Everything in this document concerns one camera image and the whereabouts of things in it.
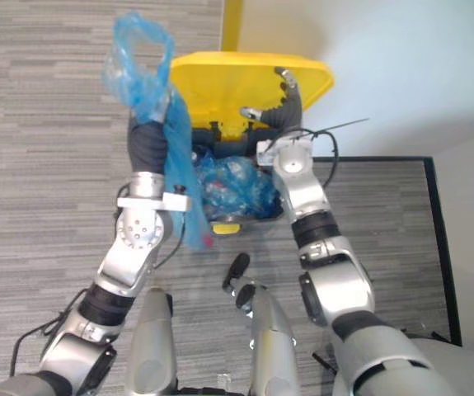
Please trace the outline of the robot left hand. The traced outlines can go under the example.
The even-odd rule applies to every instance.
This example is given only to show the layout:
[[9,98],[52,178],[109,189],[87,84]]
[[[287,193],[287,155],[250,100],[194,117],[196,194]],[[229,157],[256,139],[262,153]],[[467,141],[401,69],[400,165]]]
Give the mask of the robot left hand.
[[133,172],[163,175],[168,152],[163,124],[155,120],[140,123],[131,116],[127,132],[127,152]]

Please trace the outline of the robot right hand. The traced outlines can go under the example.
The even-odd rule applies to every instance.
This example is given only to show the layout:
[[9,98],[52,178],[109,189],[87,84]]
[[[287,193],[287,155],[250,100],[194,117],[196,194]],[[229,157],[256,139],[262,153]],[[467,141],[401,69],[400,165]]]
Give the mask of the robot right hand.
[[303,105],[298,82],[287,68],[274,67],[274,72],[282,78],[280,88],[284,93],[280,104],[266,110],[249,106],[240,109],[240,114],[251,121],[260,122],[271,128],[286,130],[298,128],[302,124]]

